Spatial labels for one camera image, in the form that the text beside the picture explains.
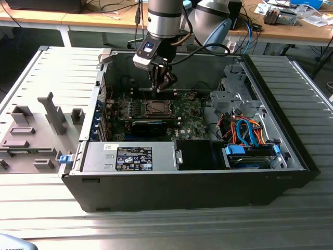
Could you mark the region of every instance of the motherboard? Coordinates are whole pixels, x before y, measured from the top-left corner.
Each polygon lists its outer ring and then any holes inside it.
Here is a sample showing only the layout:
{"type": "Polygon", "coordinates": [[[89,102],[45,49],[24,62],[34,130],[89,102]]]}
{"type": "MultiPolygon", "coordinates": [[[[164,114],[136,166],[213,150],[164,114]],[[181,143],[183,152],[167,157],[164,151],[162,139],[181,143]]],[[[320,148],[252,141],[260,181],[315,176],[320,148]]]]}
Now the motherboard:
{"type": "Polygon", "coordinates": [[[172,92],[152,99],[150,92],[115,96],[110,113],[112,141],[173,141],[208,138],[202,95],[172,92]]]}

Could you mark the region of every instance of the black cable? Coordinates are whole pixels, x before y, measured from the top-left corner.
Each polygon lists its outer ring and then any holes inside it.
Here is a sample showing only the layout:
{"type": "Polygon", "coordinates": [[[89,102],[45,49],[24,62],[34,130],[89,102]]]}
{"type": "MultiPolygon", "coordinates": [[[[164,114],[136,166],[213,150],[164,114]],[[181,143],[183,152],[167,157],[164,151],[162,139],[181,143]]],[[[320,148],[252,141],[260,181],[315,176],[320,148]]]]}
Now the black cable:
{"type": "Polygon", "coordinates": [[[140,24],[140,19],[141,19],[140,3],[141,3],[141,0],[138,1],[138,6],[136,9],[135,19],[134,19],[134,22],[135,22],[135,33],[134,33],[135,50],[137,50],[137,46],[136,46],[137,29],[138,29],[138,26],[140,24]]]}
{"type": "Polygon", "coordinates": [[[245,41],[245,39],[247,38],[247,37],[249,37],[249,35],[250,35],[250,31],[249,31],[249,29],[247,28],[247,26],[246,26],[246,30],[247,30],[247,35],[243,38],[243,41],[242,41],[242,43],[238,46],[238,48],[236,49],[236,51],[235,51],[235,53],[237,53],[238,52],[238,50],[240,49],[240,53],[241,53],[241,50],[242,49],[245,49],[245,48],[243,48],[243,43],[244,43],[244,41],[245,41]]]}
{"type": "Polygon", "coordinates": [[[225,45],[223,45],[223,44],[219,44],[219,43],[209,43],[209,44],[206,44],[206,45],[204,45],[204,46],[202,46],[202,47],[196,49],[195,51],[191,52],[190,54],[188,54],[188,55],[185,56],[184,58],[182,58],[182,59],[180,59],[180,60],[178,60],[178,61],[173,61],[173,62],[169,63],[168,65],[169,65],[169,66],[173,66],[173,65],[180,64],[180,63],[186,61],[187,59],[189,59],[190,57],[194,56],[194,55],[195,55],[196,53],[198,53],[199,51],[201,51],[201,50],[203,50],[203,49],[205,49],[205,48],[207,48],[207,47],[213,47],[213,46],[220,47],[220,48],[224,48],[224,49],[227,51],[227,53],[223,53],[223,54],[215,54],[215,55],[217,55],[217,56],[227,56],[227,55],[230,55],[230,49],[229,49],[227,46],[225,46],[225,45]]]}
{"type": "Polygon", "coordinates": [[[3,93],[5,93],[6,95],[8,94],[8,92],[2,90],[1,88],[0,88],[0,91],[3,92],[3,93]]]}
{"type": "Polygon", "coordinates": [[[141,0],[141,19],[142,19],[142,41],[145,38],[145,30],[144,30],[144,1],[141,0]]]}
{"type": "Polygon", "coordinates": [[[318,52],[317,51],[315,51],[314,49],[313,49],[313,47],[312,46],[309,46],[310,47],[310,49],[314,52],[314,53],[316,53],[318,56],[321,56],[321,54],[318,54],[318,52]]]}
{"type": "Polygon", "coordinates": [[[310,47],[312,47],[312,48],[315,49],[316,51],[320,52],[320,54],[323,53],[323,47],[321,47],[320,49],[319,49],[319,48],[316,48],[315,46],[311,46],[311,45],[310,45],[310,47]]]}
{"type": "Polygon", "coordinates": [[[210,95],[208,95],[206,97],[206,100],[204,100],[204,103],[203,103],[203,108],[202,108],[202,121],[203,121],[203,124],[206,126],[206,122],[204,121],[204,108],[206,107],[206,103],[208,101],[208,98],[210,98],[210,95]]]}
{"type": "Polygon", "coordinates": [[[124,0],[121,0],[119,3],[115,3],[115,4],[105,4],[103,6],[99,5],[100,7],[100,11],[103,11],[104,8],[108,7],[108,6],[112,6],[112,5],[118,5],[118,4],[122,4],[124,0]]]}
{"type": "Polygon", "coordinates": [[[246,6],[252,6],[251,8],[249,8],[249,11],[250,11],[251,13],[255,14],[255,15],[258,15],[258,16],[257,16],[256,18],[254,18],[252,21],[257,20],[257,19],[261,16],[261,14],[255,13],[254,11],[251,11],[251,9],[253,9],[253,8],[257,8],[257,7],[261,9],[260,11],[263,11],[263,9],[262,9],[261,7],[257,6],[256,4],[250,4],[250,5],[246,5],[246,6]]]}
{"type": "Polygon", "coordinates": [[[95,10],[89,8],[89,5],[88,5],[88,4],[91,3],[91,2],[92,2],[92,1],[90,1],[90,2],[88,2],[88,3],[86,4],[86,8],[87,8],[88,10],[94,12],[94,13],[109,13],[109,12],[114,12],[114,11],[118,11],[118,10],[122,10],[122,9],[130,8],[130,7],[133,7],[133,6],[138,5],[138,3],[136,3],[136,4],[127,5],[127,6],[124,6],[124,7],[118,8],[118,9],[113,9],[113,10],[103,11],[103,9],[106,8],[106,7],[108,7],[108,6],[121,4],[121,3],[123,2],[123,0],[122,0],[122,1],[119,2],[119,3],[103,5],[103,6],[101,7],[101,10],[100,10],[100,11],[95,11],[95,10]]]}
{"type": "Polygon", "coordinates": [[[249,24],[250,26],[252,26],[252,25],[253,25],[253,22],[252,22],[251,18],[249,17],[248,12],[247,12],[246,9],[244,8],[244,5],[242,5],[241,7],[243,8],[245,14],[243,14],[243,13],[240,13],[240,14],[246,16],[246,18],[248,19],[248,24],[249,24]]]}
{"type": "MultiPolygon", "coordinates": [[[[182,10],[182,13],[184,15],[184,18],[186,19],[186,22],[187,22],[187,25],[189,27],[189,30],[190,30],[190,33],[193,34],[193,26],[192,26],[192,23],[190,22],[189,18],[188,18],[188,15],[187,15],[187,12],[186,12],[186,9],[185,9],[185,6],[183,6],[183,10],[182,10]]],[[[197,44],[200,46],[200,47],[203,47],[202,43],[200,43],[200,41],[194,36],[194,40],[197,42],[197,44]]],[[[211,55],[214,55],[214,56],[223,56],[223,54],[221,53],[216,53],[216,52],[213,52],[213,51],[210,51],[209,49],[203,49],[205,52],[211,54],[211,55]]]]}
{"type": "MultiPolygon", "coordinates": [[[[2,3],[2,0],[0,0],[0,4],[1,4],[1,6],[2,6],[2,9],[7,13],[7,15],[18,25],[18,27],[20,27],[21,29],[23,29],[23,27],[14,19],[14,17],[12,17],[9,13],[8,13],[8,11],[5,9],[5,6],[4,6],[4,4],[2,3]]],[[[29,35],[29,34],[27,34],[28,35],[28,37],[30,37],[30,39],[35,43],[35,44],[37,44],[37,45],[39,45],[39,43],[38,42],[36,42],[36,40],[31,36],[31,35],[29,35]]]]}
{"type": "Polygon", "coordinates": [[[330,57],[333,54],[333,48],[330,50],[330,52],[325,56],[325,58],[322,60],[323,55],[326,53],[327,49],[329,48],[331,42],[333,41],[333,35],[332,38],[329,40],[329,43],[327,44],[324,52],[322,53],[322,55],[319,57],[316,66],[314,68],[314,70],[312,71],[311,74],[311,78],[314,79],[316,77],[316,75],[318,74],[318,72],[322,69],[322,67],[325,65],[325,63],[330,59],[330,57]]]}
{"type": "MultiPolygon", "coordinates": [[[[255,47],[256,47],[257,44],[258,44],[258,37],[260,36],[261,32],[259,32],[259,34],[258,34],[258,31],[255,30],[255,33],[257,34],[257,37],[255,38],[255,40],[253,40],[253,41],[250,43],[250,45],[253,44],[253,43],[255,43],[255,44],[252,45],[251,47],[249,47],[249,48],[248,48],[248,51],[249,51],[250,49],[252,49],[253,47],[254,47],[254,49],[255,49],[255,47]]],[[[240,44],[239,46],[236,45],[238,48],[236,49],[235,53],[236,53],[239,49],[241,49],[241,50],[242,50],[242,49],[245,49],[245,48],[242,47],[241,45],[242,45],[242,44],[240,44]]]]}
{"type": "Polygon", "coordinates": [[[192,23],[190,22],[190,20],[188,18],[188,15],[187,15],[187,12],[186,12],[186,9],[185,9],[184,5],[183,5],[182,13],[183,13],[184,18],[186,19],[187,25],[189,27],[189,32],[192,34],[193,33],[193,26],[192,26],[192,23]]]}
{"type": "Polygon", "coordinates": [[[198,84],[198,83],[202,83],[204,84],[207,88],[209,88],[210,90],[213,90],[211,87],[208,86],[207,83],[203,82],[203,81],[195,81],[193,84],[192,84],[192,87],[191,87],[191,90],[193,90],[193,87],[198,84]]]}
{"type": "Polygon", "coordinates": [[[319,58],[318,61],[320,61],[320,60],[322,59],[323,55],[326,53],[327,49],[329,48],[329,46],[330,46],[332,40],[333,40],[333,35],[332,35],[332,37],[331,37],[331,40],[329,40],[329,43],[327,44],[326,48],[324,49],[324,52],[322,53],[322,55],[320,56],[320,58],[319,58]]]}
{"type": "Polygon", "coordinates": [[[21,40],[21,37],[22,37],[22,34],[23,34],[23,30],[22,30],[22,32],[21,32],[21,34],[20,34],[19,42],[18,42],[18,44],[16,45],[16,47],[11,43],[11,40],[14,40],[14,39],[9,39],[1,29],[0,29],[0,32],[1,32],[2,36],[3,36],[3,38],[5,38],[5,39],[8,41],[8,44],[9,44],[10,46],[12,46],[13,48],[16,49],[16,53],[17,53],[18,57],[19,57],[21,60],[28,62],[29,60],[23,58],[23,57],[20,55],[20,53],[19,53],[19,43],[20,43],[20,40],[21,40]]]}
{"type": "Polygon", "coordinates": [[[5,13],[7,13],[7,15],[10,16],[10,18],[17,24],[18,27],[22,28],[22,26],[8,13],[8,11],[5,9],[5,6],[4,4],[2,3],[2,0],[0,0],[0,3],[1,3],[1,6],[2,6],[2,9],[4,9],[5,13]]]}

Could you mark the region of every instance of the cable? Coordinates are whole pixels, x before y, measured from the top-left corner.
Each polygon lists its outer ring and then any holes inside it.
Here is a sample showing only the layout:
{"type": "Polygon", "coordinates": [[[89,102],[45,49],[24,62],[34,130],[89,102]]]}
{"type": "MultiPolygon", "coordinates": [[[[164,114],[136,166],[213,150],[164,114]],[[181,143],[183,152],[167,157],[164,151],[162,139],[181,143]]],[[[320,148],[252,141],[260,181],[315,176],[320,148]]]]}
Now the cable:
{"type": "Polygon", "coordinates": [[[204,121],[204,108],[206,107],[206,103],[207,103],[207,101],[208,101],[208,98],[210,98],[210,95],[208,95],[208,96],[206,97],[206,100],[204,100],[203,108],[202,108],[202,121],[203,121],[203,124],[205,124],[205,125],[206,125],[206,122],[204,121]]]}
{"type": "Polygon", "coordinates": [[[1,32],[2,36],[3,36],[3,38],[5,38],[5,39],[8,41],[8,44],[9,44],[10,46],[12,46],[13,48],[16,49],[16,53],[17,53],[18,57],[19,57],[21,60],[28,62],[29,60],[23,58],[23,57],[20,55],[20,53],[19,53],[19,43],[20,43],[20,40],[21,40],[21,37],[22,37],[22,34],[23,34],[24,30],[23,30],[23,29],[21,30],[21,34],[20,34],[20,36],[19,36],[19,41],[18,41],[18,43],[17,43],[16,46],[14,46],[14,45],[11,43],[11,41],[14,40],[14,39],[9,39],[9,38],[7,37],[7,35],[5,35],[5,33],[4,33],[1,29],[0,29],[0,32],[1,32]]]}
{"type": "Polygon", "coordinates": [[[318,74],[318,72],[321,70],[321,68],[325,65],[326,61],[331,57],[332,53],[333,53],[333,48],[330,50],[330,52],[325,56],[324,60],[322,61],[322,57],[323,55],[326,53],[327,49],[329,48],[331,42],[333,41],[333,35],[331,37],[331,39],[329,40],[329,43],[327,44],[324,52],[322,53],[322,55],[319,57],[316,66],[314,68],[314,70],[312,71],[311,74],[311,78],[314,79],[316,77],[316,75],[318,74]]]}
{"type": "Polygon", "coordinates": [[[135,33],[134,33],[135,50],[137,50],[137,46],[136,46],[137,29],[138,29],[138,26],[140,24],[140,19],[141,19],[140,3],[141,3],[141,0],[139,0],[139,2],[138,2],[138,6],[136,9],[136,13],[135,13],[135,20],[134,20],[134,22],[135,22],[135,33]]]}
{"type": "Polygon", "coordinates": [[[246,51],[249,49],[249,46],[250,46],[250,43],[251,43],[251,36],[252,36],[252,33],[251,33],[251,28],[250,28],[249,24],[248,24],[246,21],[244,21],[243,19],[241,19],[241,21],[242,21],[243,23],[245,23],[245,25],[248,27],[248,30],[249,30],[249,41],[248,41],[248,45],[247,45],[245,51],[243,52],[243,54],[245,54],[246,51]]]}
{"type": "Polygon", "coordinates": [[[246,39],[246,37],[248,35],[249,35],[249,31],[247,30],[246,36],[244,36],[242,43],[238,46],[238,48],[236,49],[235,53],[237,53],[239,49],[240,49],[240,53],[241,53],[241,50],[243,49],[242,45],[243,45],[243,43],[244,43],[244,41],[245,41],[245,39],[246,39]]]}
{"type": "Polygon", "coordinates": [[[175,43],[171,43],[171,46],[180,46],[182,45],[184,42],[186,42],[186,40],[188,40],[190,37],[192,36],[191,33],[188,33],[186,36],[184,36],[182,39],[180,39],[179,41],[175,42],[175,43]]]}
{"type": "MultiPolygon", "coordinates": [[[[101,6],[101,4],[100,4],[100,0],[98,0],[98,6],[99,6],[99,9],[102,9],[102,6],[101,6]]],[[[113,19],[115,19],[115,20],[119,20],[119,17],[114,17],[114,16],[110,16],[110,15],[108,15],[108,14],[106,14],[106,13],[102,13],[104,16],[107,16],[107,17],[111,17],[111,18],[113,18],[113,19]]]]}
{"type": "MultiPolygon", "coordinates": [[[[186,12],[186,9],[185,7],[183,6],[183,10],[182,10],[182,13],[184,15],[184,18],[186,19],[186,22],[187,22],[187,25],[190,29],[190,34],[193,34],[193,26],[192,26],[192,23],[190,22],[189,18],[188,18],[188,15],[187,15],[187,12],[186,12]]],[[[202,43],[200,43],[200,41],[194,36],[194,40],[197,42],[197,44],[200,46],[200,47],[203,47],[202,43]]],[[[203,49],[205,52],[211,54],[211,55],[214,55],[214,56],[223,56],[223,54],[221,53],[216,53],[216,52],[213,52],[213,51],[210,51],[209,49],[206,49],[204,48],[203,49]]]]}
{"type": "Polygon", "coordinates": [[[219,43],[209,43],[209,44],[206,44],[198,49],[196,49],[195,51],[191,52],[190,54],[188,54],[187,56],[185,56],[184,58],[178,60],[178,61],[174,61],[174,62],[171,62],[169,63],[168,65],[169,66],[173,66],[173,65],[177,65],[177,64],[180,64],[184,61],[186,61],[187,59],[189,59],[190,57],[194,56],[196,53],[198,53],[199,51],[203,50],[204,48],[207,48],[207,47],[212,47],[212,46],[216,46],[216,47],[220,47],[220,48],[224,48],[225,50],[227,50],[227,53],[224,53],[224,54],[218,54],[218,56],[227,56],[227,55],[230,55],[230,49],[223,45],[223,44],[219,44],[219,43]]]}
{"type": "Polygon", "coordinates": [[[236,131],[235,131],[234,118],[231,118],[230,127],[231,127],[231,132],[232,132],[232,134],[233,134],[233,143],[235,144],[235,143],[237,142],[237,138],[236,138],[236,131]]]}
{"type": "Polygon", "coordinates": [[[8,92],[2,90],[1,88],[0,88],[0,91],[3,92],[3,93],[5,93],[5,94],[8,94],[8,92]]]}
{"type": "Polygon", "coordinates": [[[310,5],[307,5],[307,4],[300,4],[299,6],[305,6],[305,7],[311,8],[311,9],[313,9],[315,12],[317,12],[320,16],[323,15],[323,13],[319,12],[318,10],[316,10],[314,7],[312,7],[312,6],[310,6],[310,5]]]}
{"type": "Polygon", "coordinates": [[[131,7],[133,7],[133,6],[138,5],[138,3],[136,3],[136,4],[130,4],[130,5],[126,5],[126,6],[124,6],[124,7],[118,8],[118,9],[113,9],[113,10],[103,11],[104,8],[106,8],[106,7],[108,7],[108,6],[111,6],[111,5],[121,4],[123,1],[124,1],[124,0],[122,0],[122,1],[119,2],[119,3],[115,3],[115,4],[106,4],[106,5],[104,5],[104,6],[101,7],[101,10],[100,10],[99,12],[98,12],[98,11],[95,11],[95,10],[93,10],[93,9],[91,9],[91,8],[89,8],[89,5],[88,5],[88,4],[92,3],[93,1],[88,2],[88,3],[86,4],[86,7],[87,7],[88,10],[90,10],[90,11],[92,11],[92,12],[94,12],[94,13],[102,13],[102,14],[103,14],[103,13],[115,12],[115,11],[122,10],[122,9],[126,9],[126,8],[131,8],[131,7]]]}
{"type": "Polygon", "coordinates": [[[262,134],[262,129],[260,130],[260,134],[261,134],[262,142],[263,142],[264,144],[266,144],[266,142],[265,142],[265,140],[264,140],[264,136],[263,136],[263,134],[262,134]]]}
{"type": "Polygon", "coordinates": [[[333,93],[333,82],[326,83],[326,88],[329,92],[333,93]]]}
{"type": "MultiPolygon", "coordinates": [[[[255,50],[255,47],[256,47],[257,44],[258,44],[258,37],[260,36],[261,32],[259,32],[259,34],[258,34],[258,31],[255,30],[255,33],[256,33],[257,37],[255,38],[254,41],[252,41],[252,42],[250,43],[250,45],[253,44],[253,43],[254,43],[254,45],[252,45],[251,47],[249,47],[248,50],[250,50],[250,49],[252,49],[252,48],[254,48],[253,50],[255,50]]],[[[245,49],[244,47],[242,47],[242,44],[240,44],[240,45],[236,45],[236,46],[237,46],[238,48],[236,49],[235,53],[237,53],[239,49],[240,49],[240,51],[241,51],[242,49],[245,49]]]]}
{"type": "Polygon", "coordinates": [[[4,9],[5,13],[7,13],[7,15],[10,16],[10,18],[17,24],[18,27],[22,28],[22,26],[8,13],[8,11],[5,9],[5,6],[2,2],[2,0],[0,0],[0,3],[1,3],[1,6],[2,6],[2,9],[4,9]]]}
{"type": "Polygon", "coordinates": [[[263,12],[263,9],[260,7],[260,6],[257,6],[256,4],[250,4],[250,5],[246,5],[246,6],[252,6],[251,8],[249,8],[249,11],[252,13],[252,14],[255,14],[255,15],[258,15],[256,18],[254,18],[252,21],[254,21],[254,20],[257,20],[260,16],[261,16],[261,14],[259,14],[259,13],[255,13],[254,11],[251,11],[251,9],[253,9],[253,8],[259,8],[260,9],[260,12],[263,12]]]}
{"type": "Polygon", "coordinates": [[[313,48],[312,46],[309,46],[309,47],[310,47],[310,49],[311,49],[314,53],[316,53],[318,56],[321,56],[321,54],[318,54],[318,52],[315,51],[314,48],[313,48]]]}
{"type": "Polygon", "coordinates": [[[112,97],[113,97],[113,86],[111,86],[111,96],[110,96],[110,99],[109,99],[109,100],[111,100],[112,97]]]}
{"type": "Polygon", "coordinates": [[[192,87],[191,87],[191,90],[193,90],[193,87],[198,84],[198,83],[202,83],[204,84],[207,88],[209,88],[210,90],[213,90],[211,87],[208,86],[207,83],[203,82],[203,81],[195,81],[193,84],[192,84],[192,87]]]}
{"type": "Polygon", "coordinates": [[[237,122],[237,127],[236,127],[236,131],[237,131],[237,137],[242,141],[244,142],[244,144],[246,146],[248,146],[249,144],[241,137],[240,135],[240,124],[242,122],[245,122],[248,126],[248,130],[249,130],[249,136],[250,136],[250,140],[251,140],[251,143],[254,144],[255,146],[259,146],[258,145],[258,142],[255,140],[255,137],[253,136],[253,133],[252,133],[252,126],[250,124],[250,122],[246,119],[240,119],[238,122],[237,122]]]}
{"type": "Polygon", "coordinates": [[[144,30],[144,1],[141,0],[141,19],[142,19],[142,41],[145,39],[145,30],[144,30]]]}
{"type": "Polygon", "coordinates": [[[322,59],[323,55],[326,53],[327,49],[329,48],[329,46],[330,46],[332,40],[333,40],[333,35],[332,35],[332,37],[331,37],[331,40],[329,40],[329,42],[328,42],[326,48],[324,49],[323,54],[322,54],[322,55],[320,56],[320,58],[318,59],[318,61],[320,61],[320,60],[322,59]]]}

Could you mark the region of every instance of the power supply label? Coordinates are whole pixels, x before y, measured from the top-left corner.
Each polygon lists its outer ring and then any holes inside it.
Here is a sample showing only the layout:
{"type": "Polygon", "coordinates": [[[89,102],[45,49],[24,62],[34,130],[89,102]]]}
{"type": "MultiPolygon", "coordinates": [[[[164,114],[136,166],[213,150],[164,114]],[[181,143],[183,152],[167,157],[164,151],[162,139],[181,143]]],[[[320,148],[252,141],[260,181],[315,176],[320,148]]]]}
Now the power supply label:
{"type": "Polygon", "coordinates": [[[152,171],[151,147],[118,147],[116,171],[152,171]]]}

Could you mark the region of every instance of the blue cable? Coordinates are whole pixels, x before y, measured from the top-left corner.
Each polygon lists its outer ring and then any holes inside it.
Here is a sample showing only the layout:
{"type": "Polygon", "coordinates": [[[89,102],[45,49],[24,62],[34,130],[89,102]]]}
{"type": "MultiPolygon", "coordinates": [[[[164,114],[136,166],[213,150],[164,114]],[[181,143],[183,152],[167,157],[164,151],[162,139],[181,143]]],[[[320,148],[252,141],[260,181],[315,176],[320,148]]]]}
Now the blue cable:
{"type": "Polygon", "coordinates": [[[250,140],[251,140],[251,143],[254,144],[256,147],[259,146],[258,142],[256,141],[255,137],[253,136],[253,133],[252,133],[252,126],[251,124],[249,123],[249,121],[245,120],[245,119],[240,119],[238,122],[237,122],[237,127],[236,127],[236,131],[237,131],[237,137],[245,144],[245,146],[249,146],[249,144],[247,143],[247,141],[245,141],[241,135],[240,135],[240,124],[242,122],[246,122],[247,126],[248,126],[248,129],[249,129],[249,136],[250,136],[250,140]]]}
{"type": "Polygon", "coordinates": [[[246,46],[246,49],[243,52],[243,54],[245,54],[246,51],[248,50],[249,46],[250,46],[252,33],[251,33],[251,28],[250,28],[249,24],[247,22],[245,22],[243,19],[241,19],[241,21],[246,24],[246,26],[248,27],[248,30],[249,30],[249,41],[248,41],[248,45],[246,46]]]}

